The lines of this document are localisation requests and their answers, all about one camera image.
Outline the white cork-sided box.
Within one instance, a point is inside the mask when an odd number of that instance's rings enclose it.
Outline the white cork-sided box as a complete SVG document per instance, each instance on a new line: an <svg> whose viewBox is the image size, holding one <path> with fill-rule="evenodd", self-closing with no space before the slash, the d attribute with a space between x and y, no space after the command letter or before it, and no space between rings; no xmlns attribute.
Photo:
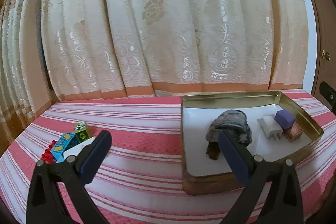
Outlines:
<svg viewBox="0 0 336 224"><path fill-rule="evenodd" d="M90 145L94 140L95 140L95 136L89 138L88 140L84 141L84 142L81 142L79 144L77 144L76 146L66 150L64 153L63 153L63 157L64 159L66 159L68 156L77 156L83 149L85 146L88 146Z"/></svg>

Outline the red toy brick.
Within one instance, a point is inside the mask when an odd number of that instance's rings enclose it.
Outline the red toy brick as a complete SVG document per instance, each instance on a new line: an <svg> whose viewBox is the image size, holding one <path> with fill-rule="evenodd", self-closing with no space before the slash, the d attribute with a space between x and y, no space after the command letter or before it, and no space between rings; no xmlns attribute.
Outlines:
<svg viewBox="0 0 336 224"><path fill-rule="evenodd" d="M47 164L53 164L56 163L59 155L57 154L56 156L51 152L53 149L54 145L56 144L56 140L53 140L49 146L45 149L45 152L41 155L41 159L44 160Z"/></svg>

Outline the blue toy brick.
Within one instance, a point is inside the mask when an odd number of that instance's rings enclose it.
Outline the blue toy brick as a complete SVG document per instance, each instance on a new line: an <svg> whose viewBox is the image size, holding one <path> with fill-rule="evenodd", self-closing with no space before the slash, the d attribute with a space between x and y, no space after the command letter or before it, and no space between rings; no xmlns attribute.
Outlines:
<svg viewBox="0 0 336 224"><path fill-rule="evenodd" d="M51 148L50 152L56 162L64 161L64 152L80 143L75 133L64 133Z"/></svg>

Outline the green toy brick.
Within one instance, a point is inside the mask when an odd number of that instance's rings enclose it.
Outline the green toy brick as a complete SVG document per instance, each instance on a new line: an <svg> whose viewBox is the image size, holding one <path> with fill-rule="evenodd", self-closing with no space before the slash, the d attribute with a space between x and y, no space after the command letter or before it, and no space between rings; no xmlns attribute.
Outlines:
<svg viewBox="0 0 336 224"><path fill-rule="evenodd" d="M75 124L73 133L76 134L80 142L84 142L91 138L89 127L86 122L79 122Z"/></svg>

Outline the purple cube block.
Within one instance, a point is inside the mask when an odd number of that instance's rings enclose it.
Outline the purple cube block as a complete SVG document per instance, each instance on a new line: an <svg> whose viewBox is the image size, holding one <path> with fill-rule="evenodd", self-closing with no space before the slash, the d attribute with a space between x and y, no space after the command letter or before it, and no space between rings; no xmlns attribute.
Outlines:
<svg viewBox="0 0 336 224"><path fill-rule="evenodd" d="M276 112L274 120L282 127L282 129L287 130L294 125L296 118L288 110L282 109Z"/></svg>

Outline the copper engraved tin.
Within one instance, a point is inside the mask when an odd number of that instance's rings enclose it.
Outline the copper engraved tin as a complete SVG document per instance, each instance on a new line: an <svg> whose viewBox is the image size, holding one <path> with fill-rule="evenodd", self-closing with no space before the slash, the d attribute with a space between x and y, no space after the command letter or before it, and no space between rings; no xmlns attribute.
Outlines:
<svg viewBox="0 0 336 224"><path fill-rule="evenodd" d="M298 123L294 123L290 128L283 131L283 135L288 139L288 141L293 142L301 137L303 134L303 129Z"/></svg>

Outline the white charger plug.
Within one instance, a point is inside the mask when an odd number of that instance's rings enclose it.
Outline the white charger plug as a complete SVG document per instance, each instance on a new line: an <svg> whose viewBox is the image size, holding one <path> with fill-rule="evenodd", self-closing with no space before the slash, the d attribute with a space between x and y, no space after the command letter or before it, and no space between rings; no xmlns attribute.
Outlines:
<svg viewBox="0 0 336 224"><path fill-rule="evenodd" d="M268 115L257 120L267 139L280 140L282 127L275 121L274 116Z"/></svg>

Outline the brown wooden comb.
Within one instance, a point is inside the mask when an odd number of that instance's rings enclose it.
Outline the brown wooden comb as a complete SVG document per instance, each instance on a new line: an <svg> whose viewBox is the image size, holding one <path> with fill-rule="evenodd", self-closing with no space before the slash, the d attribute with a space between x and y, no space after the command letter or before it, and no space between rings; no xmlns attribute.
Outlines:
<svg viewBox="0 0 336 224"><path fill-rule="evenodd" d="M217 160L221 153L221 149L219 148L218 142L209 141L207 146L206 154L211 160Z"/></svg>

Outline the grey rock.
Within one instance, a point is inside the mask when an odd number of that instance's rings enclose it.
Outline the grey rock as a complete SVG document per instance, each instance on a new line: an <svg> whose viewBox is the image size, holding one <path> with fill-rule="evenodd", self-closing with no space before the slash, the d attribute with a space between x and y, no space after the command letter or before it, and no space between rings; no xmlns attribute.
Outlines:
<svg viewBox="0 0 336 224"><path fill-rule="evenodd" d="M246 147L252 143L252 131L243 111L227 110L220 114L211 122L206 141L218 142L219 134L224 131L228 131L238 143Z"/></svg>

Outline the brass door knob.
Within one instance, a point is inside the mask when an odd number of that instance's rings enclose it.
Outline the brass door knob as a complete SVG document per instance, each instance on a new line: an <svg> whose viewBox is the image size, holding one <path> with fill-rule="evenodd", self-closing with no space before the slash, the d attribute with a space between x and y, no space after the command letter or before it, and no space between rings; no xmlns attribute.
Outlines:
<svg viewBox="0 0 336 224"><path fill-rule="evenodd" d="M322 59L326 61L330 61L331 59L330 53L325 50L322 51L321 56L322 56Z"/></svg>

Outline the red white striped tablecloth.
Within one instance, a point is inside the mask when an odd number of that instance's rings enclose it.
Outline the red white striped tablecloth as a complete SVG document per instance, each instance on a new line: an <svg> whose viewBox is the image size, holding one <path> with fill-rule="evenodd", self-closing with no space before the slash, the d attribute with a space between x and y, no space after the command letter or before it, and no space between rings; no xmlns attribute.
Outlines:
<svg viewBox="0 0 336 224"><path fill-rule="evenodd" d="M58 102L1 156L1 198L26 221L35 163L53 140L85 121L112 147L87 191L110 223L219 223L240 190L191 196L182 189L179 97Z"/></svg>

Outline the brown wooden door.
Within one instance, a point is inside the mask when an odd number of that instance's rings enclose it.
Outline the brown wooden door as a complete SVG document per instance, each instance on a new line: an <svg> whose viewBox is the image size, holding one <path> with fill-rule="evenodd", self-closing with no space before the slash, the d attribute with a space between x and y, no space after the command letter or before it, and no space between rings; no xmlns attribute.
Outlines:
<svg viewBox="0 0 336 224"><path fill-rule="evenodd" d="M323 81L335 90L335 0L312 0L312 6L317 31L317 61L311 94L335 112L319 93ZM330 53L330 61L322 59L323 50Z"/></svg>

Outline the white paper tray liner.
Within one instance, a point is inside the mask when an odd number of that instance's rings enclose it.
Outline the white paper tray liner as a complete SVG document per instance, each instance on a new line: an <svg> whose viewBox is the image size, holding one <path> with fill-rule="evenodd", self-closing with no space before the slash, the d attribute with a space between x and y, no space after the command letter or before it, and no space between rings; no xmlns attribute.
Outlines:
<svg viewBox="0 0 336 224"><path fill-rule="evenodd" d="M266 138L259 120L265 116L274 117L276 112L281 109L282 107L277 104L239 109L247 116L247 123L251 129L252 143L247 146L247 150L252 156L257 154L268 162L274 162L287 156L293 156L300 149L311 143L310 137L305 133L293 142L290 142L284 135L280 138ZM206 140L206 133L211 123L226 110L226 108L183 108L183 145L186 170L191 176L205 177L231 172L226 157L231 151L236 154L234 146L231 143L233 140L232 137L223 134L220 135L220 145L223 148L228 148L228 151L221 152L217 160L210 159L206 153L209 145L209 142Z"/></svg>

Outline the cream floral curtain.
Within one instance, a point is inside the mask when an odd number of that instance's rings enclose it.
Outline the cream floral curtain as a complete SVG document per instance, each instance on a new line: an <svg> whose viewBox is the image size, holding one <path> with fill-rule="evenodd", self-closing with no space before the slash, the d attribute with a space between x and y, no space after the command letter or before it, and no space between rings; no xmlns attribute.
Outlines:
<svg viewBox="0 0 336 224"><path fill-rule="evenodd" d="M297 89L304 0L1 0L1 150L56 101Z"/></svg>

